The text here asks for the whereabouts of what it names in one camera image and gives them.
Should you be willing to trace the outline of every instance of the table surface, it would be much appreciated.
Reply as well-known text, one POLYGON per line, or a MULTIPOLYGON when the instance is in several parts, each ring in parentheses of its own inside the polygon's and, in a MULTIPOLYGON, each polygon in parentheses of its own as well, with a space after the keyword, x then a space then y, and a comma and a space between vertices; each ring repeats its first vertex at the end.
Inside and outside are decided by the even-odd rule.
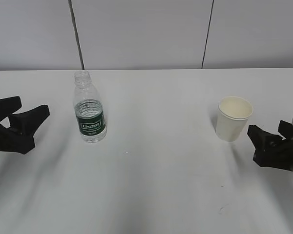
POLYGON ((227 143, 213 127, 235 95, 276 133, 292 120, 293 69, 90 74, 108 124, 95 144, 79 135, 74 71, 0 71, 0 98, 50 108, 35 149, 0 152, 0 234, 293 234, 293 173, 259 168, 247 128, 227 143))

